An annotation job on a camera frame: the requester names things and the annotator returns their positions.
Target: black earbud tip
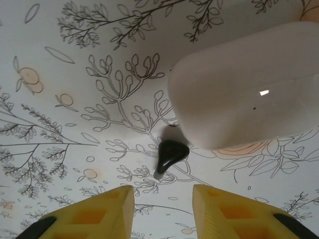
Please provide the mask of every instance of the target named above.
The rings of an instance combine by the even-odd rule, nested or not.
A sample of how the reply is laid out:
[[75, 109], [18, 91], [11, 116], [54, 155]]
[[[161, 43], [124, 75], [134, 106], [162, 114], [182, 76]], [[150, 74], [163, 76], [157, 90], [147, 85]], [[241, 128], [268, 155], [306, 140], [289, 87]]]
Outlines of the black earbud tip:
[[159, 161], [154, 172], [155, 179], [161, 179], [173, 164], [182, 161], [189, 155], [189, 148], [174, 140], [164, 140], [159, 144]]

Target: botanical pattern surface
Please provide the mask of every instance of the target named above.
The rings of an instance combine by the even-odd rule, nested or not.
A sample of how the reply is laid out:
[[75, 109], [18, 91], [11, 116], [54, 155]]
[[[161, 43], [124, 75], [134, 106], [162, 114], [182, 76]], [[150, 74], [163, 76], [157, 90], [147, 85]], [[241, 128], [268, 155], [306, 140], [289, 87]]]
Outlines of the botanical pattern surface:
[[184, 140], [166, 92], [174, 64], [318, 11], [316, 0], [0, 4], [0, 238], [132, 185], [132, 239], [196, 239], [194, 184], [282, 208], [318, 234], [319, 128], [216, 151], [190, 145], [153, 177], [162, 140]]

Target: yellow plastic piece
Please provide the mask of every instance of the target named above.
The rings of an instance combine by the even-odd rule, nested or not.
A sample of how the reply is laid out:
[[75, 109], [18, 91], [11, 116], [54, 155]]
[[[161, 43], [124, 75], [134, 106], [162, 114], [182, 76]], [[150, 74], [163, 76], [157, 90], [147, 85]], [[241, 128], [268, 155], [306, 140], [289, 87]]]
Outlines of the yellow plastic piece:
[[132, 186], [122, 186], [49, 213], [57, 220], [40, 239], [130, 239]]
[[194, 185], [198, 239], [299, 239], [273, 214], [273, 206], [206, 185]]

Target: white surface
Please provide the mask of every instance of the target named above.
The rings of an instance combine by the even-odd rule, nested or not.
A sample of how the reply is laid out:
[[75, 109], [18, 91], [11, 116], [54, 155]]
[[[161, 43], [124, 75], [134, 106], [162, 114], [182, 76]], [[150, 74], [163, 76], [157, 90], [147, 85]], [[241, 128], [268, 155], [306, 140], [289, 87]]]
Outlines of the white surface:
[[318, 42], [318, 23], [293, 22], [183, 58], [168, 94], [185, 137], [214, 150], [316, 127]]
[[[97, 41], [100, 45], [93, 48], [90, 44], [82, 49], [76, 45], [76, 40], [68, 44], [70, 37], [63, 42], [60, 36], [68, 33], [65, 30], [59, 32], [57, 20], [66, 17], [65, 13], [62, 13], [65, 12], [63, 8], [66, 1], [0, 2], [1, 97], [6, 99], [6, 102], [14, 103], [12, 115], [6, 111], [6, 107], [2, 108], [4, 105], [0, 101], [0, 128], [3, 131], [6, 125], [8, 127], [16, 123], [21, 129], [13, 130], [13, 135], [8, 132], [9, 136], [6, 136], [5, 132], [0, 134], [0, 238], [13, 238], [43, 214], [121, 184], [133, 185], [136, 190], [137, 205], [133, 225], [135, 233], [132, 234], [134, 239], [197, 238], [191, 208], [192, 186], [197, 183], [210, 184], [280, 208], [285, 207], [307, 227], [319, 233], [319, 194], [316, 191], [319, 189], [318, 129], [293, 138], [228, 150], [210, 152], [192, 147], [189, 158], [170, 168], [170, 175], [165, 176], [165, 180], [157, 181], [152, 177], [157, 162], [159, 137], [167, 129], [173, 136], [178, 135], [178, 128], [167, 128], [166, 124], [176, 122], [170, 104], [167, 104], [166, 94], [167, 76], [173, 65], [200, 49], [299, 19], [303, 11], [302, 1], [279, 0], [272, 4], [272, 7], [266, 4], [265, 13], [256, 14], [257, 11], [263, 10], [263, 7], [258, 3], [251, 3], [250, 0], [228, 0], [224, 1], [224, 4], [221, 0], [214, 0], [210, 6], [216, 8], [212, 10], [217, 14], [213, 16], [216, 17], [214, 21], [223, 23], [212, 25], [211, 29], [208, 27], [199, 36], [196, 34], [198, 41], [195, 43], [189, 42], [184, 34], [194, 34], [194, 23], [186, 17], [193, 15], [198, 19], [203, 16], [200, 10], [196, 13], [199, 7], [189, 0], [166, 1], [166, 7], [163, 8], [159, 8], [161, 1], [154, 2], [156, 1], [74, 1], [78, 9], [80, 5], [87, 6], [90, 14], [93, 14], [94, 4], [100, 6], [103, 3], [108, 10], [109, 20], [114, 21], [106, 24], [105, 20], [94, 17], [94, 21], [105, 23], [96, 25], [96, 30], [90, 30], [99, 36]], [[37, 3], [40, 4], [38, 11], [32, 8], [27, 15]], [[153, 9], [151, 28], [156, 30], [143, 30], [145, 40], [141, 39], [137, 32], [134, 35], [136, 42], [125, 37], [123, 43], [126, 43], [127, 47], [121, 46], [114, 50], [117, 44], [110, 40], [117, 33], [113, 27], [120, 29], [122, 34], [130, 30], [120, 24], [119, 19], [125, 16], [119, 11], [118, 4], [128, 8], [131, 17], [127, 20], [130, 22], [136, 19], [136, 16], [132, 15], [133, 10], [138, 10], [145, 16], [145, 12]], [[165, 17], [165, 13], [170, 10], [167, 4], [172, 4], [173, 8]], [[72, 17], [66, 18], [65, 24], [72, 20]], [[87, 21], [85, 19], [84, 24], [79, 27], [80, 30], [73, 32], [81, 31], [81, 36], [88, 37], [85, 34]], [[201, 24], [199, 29], [203, 30], [204, 26], [205, 24]], [[158, 58], [156, 53], [159, 56], [157, 63], [152, 62], [153, 57], [155, 60]], [[126, 63], [135, 65], [137, 59], [139, 64], [136, 72], [142, 78], [130, 70], [129, 64]], [[146, 74], [147, 69], [143, 66], [145, 60], [146, 66], [152, 69], [149, 74]], [[109, 69], [111, 62], [112, 72], [107, 77], [110, 77], [115, 90], [103, 74], [106, 69], [100, 66], [100, 63], [102, 66], [107, 63]], [[93, 75], [95, 66], [100, 71], [100, 76]], [[32, 82], [32, 78], [24, 74], [25, 70], [21, 72], [22, 68], [27, 67], [38, 73], [43, 84], [41, 93], [33, 95], [23, 84]], [[121, 74], [116, 74], [116, 71], [121, 71], [124, 79], [132, 76], [134, 83], [129, 97], [125, 96], [126, 84], [123, 84], [122, 90], [119, 89], [116, 77], [120, 79]], [[134, 90], [140, 82], [137, 77], [142, 80], [142, 84]], [[18, 92], [17, 83], [21, 83]], [[27, 86], [31, 90], [39, 91], [39, 85]], [[106, 97], [105, 94], [109, 93], [114, 98], [117, 91], [123, 94], [120, 103], [103, 102], [104, 100], [108, 103], [103, 98]], [[65, 94], [72, 97], [73, 103]], [[35, 112], [39, 112], [39, 116], [30, 115], [29, 110], [23, 109], [21, 104], [28, 105], [30, 110], [34, 108]], [[109, 117], [108, 114], [100, 114], [103, 110], [101, 106], [107, 110]], [[154, 121], [151, 127], [146, 118], [149, 113]], [[51, 123], [47, 124], [40, 119], [43, 115], [46, 119], [50, 118]], [[32, 139], [30, 134], [27, 140], [25, 137], [17, 137], [21, 137], [23, 129], [31, 126], [36, 131], [36, 135], [32, 134]], [[53, 138], [48, 138], [50, 136], [62, 142], [53, 142]], [[16, 154], [13, 156], [14, 160], [3, 159], [7, 153], [4, 149]], [[61, 154], [52, 160], [47, 158], [49, 154], [59, 151]], [[35, 158], [46, 166], [44, 171], [29, 171]], [[16, 167], [16, 173], [5, 175], [3, 169], [7, 172], [8, 168], [4, 167], [8, 165]], [[61, 170], [50, 174], [51, 170], [59, 165]], [[43, 183], [45, 179], [49, 180], [41, 188], [38, 183]], [[23, 194], [23, 189], [28, 189], [30, 185], [32, 188]]]

